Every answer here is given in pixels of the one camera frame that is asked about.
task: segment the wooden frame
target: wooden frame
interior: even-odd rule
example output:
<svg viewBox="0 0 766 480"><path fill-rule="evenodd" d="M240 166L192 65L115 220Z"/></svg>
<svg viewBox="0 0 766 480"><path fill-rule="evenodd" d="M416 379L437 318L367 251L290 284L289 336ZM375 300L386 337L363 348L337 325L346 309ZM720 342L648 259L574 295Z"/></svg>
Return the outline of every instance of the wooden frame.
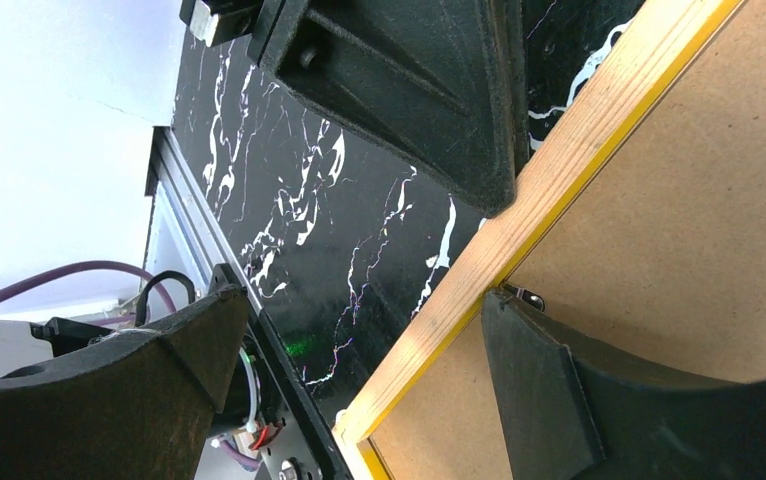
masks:
<svg viewBox="0 0 766 480"><path fill-rule="evenodd" d="M745 0L648 0L333 429L355 478L389 478L369 436Z"/></svg>

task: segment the screw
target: screw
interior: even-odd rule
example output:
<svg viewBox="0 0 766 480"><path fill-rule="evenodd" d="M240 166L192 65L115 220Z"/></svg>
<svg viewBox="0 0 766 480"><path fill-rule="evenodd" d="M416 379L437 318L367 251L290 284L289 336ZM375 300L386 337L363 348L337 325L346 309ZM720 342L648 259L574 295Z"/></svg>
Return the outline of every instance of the screw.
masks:
<svg viewBox="0 0 766 480"><path fill-rule="evenodd" d="M307 47L301 52L301 66L307 70L312 66L312 62L315 61L315 57L318 56L318 49L315 46Z"/></svg>
<svg viewBox="0 0 766 480"><path fill-rule="evenodd" d="M278 475L280 480L298 480L300 478L298 469L291 460L283 460L280 469L280 475Z"/></svg>

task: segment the yellow edge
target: yellow edge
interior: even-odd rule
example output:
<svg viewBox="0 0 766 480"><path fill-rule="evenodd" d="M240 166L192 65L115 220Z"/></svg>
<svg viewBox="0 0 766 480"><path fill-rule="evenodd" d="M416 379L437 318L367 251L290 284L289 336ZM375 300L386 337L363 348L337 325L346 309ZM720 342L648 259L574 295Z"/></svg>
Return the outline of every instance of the yellow edge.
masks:
<svg viewBox="0 0 766 480"><path fill-rule="evenodd" d="M542 240L542 237L548 232L548 230L556 223L560 215L571 205L575 198L580 194L583 188L592 180L596 173L607 163L613 153L624 142L625 138L630 132L639 124L642 118L648 113L659 98L666 92L680 73L686 68L689 62L695 57L695 55L704 47L710 37L724 25L736 7L744 0L726 0L710 15L710 18L704 23L704 25L698 29L698 32L687 43L686 47L675 57L674 61L669 65L663 75L652 85L651 89L639 104L633 109L630 115L627 116L624 122L619 125L615 132L610 135L610 138L601 146L601 148L593 155L589 165L584 168L583 172L572 185L566 190L565 194L560 197L560 200L554 205L554 207L548 212L545 218L539 223L533 233L525 239L521 247L512 256L510 261L501 269L495 279L492 281L491 287L497 287L504 281L513 270L524 260L524 258L533 250L533 247ZM389 416L389 413L395 408L398 402L409 392L409 390L415 385L419 378L427 371L428 368L436 361L437 358L454 342L460 332L471 322L480 309L480 301L474 303L463 315L462 318L454 325L454 328L445 336L442 343L433 351L427 361L419 368L416 373L409 379L404 388L395 396L395 398L389 403L386 409L374 420L366 430L362 437L368 438L372 432L377 429L378 426Z"/></svg>
<svg viewBox="0 0 766 480"><path fill-rule="evenodd" d="M357 444L357 448L373 480L392 480L389 469L386 468L386 464L383 463L383 459L371 440L365 439L361 441Z"/></svg>

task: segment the red wire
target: red wire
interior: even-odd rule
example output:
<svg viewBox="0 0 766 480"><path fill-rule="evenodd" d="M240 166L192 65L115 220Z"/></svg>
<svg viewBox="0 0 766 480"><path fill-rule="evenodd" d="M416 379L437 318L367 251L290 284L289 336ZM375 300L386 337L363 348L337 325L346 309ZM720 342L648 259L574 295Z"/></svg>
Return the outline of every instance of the red wire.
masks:
<svg viewBox="0 0 766 480"><path fill-rule="evenodd" d="M259 438L251 444L249 447L251 450L259 450L262 446L262 442L265 440L265 435L268 433L268 425L262 427L262 433L259 434Z"/></svg>

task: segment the green light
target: green light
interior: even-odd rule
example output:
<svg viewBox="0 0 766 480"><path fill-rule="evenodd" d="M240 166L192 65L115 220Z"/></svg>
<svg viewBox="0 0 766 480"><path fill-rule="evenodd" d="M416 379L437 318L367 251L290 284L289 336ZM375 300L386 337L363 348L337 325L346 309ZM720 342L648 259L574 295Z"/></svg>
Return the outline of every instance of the green light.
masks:
<svg viewBox="0 0 766 480"><path fill-rule="evenodd" d="M297 342L286 344L286 353L292 357L299 357L305 353L308 353L313 347L311 338L304 338Z"/></svg>

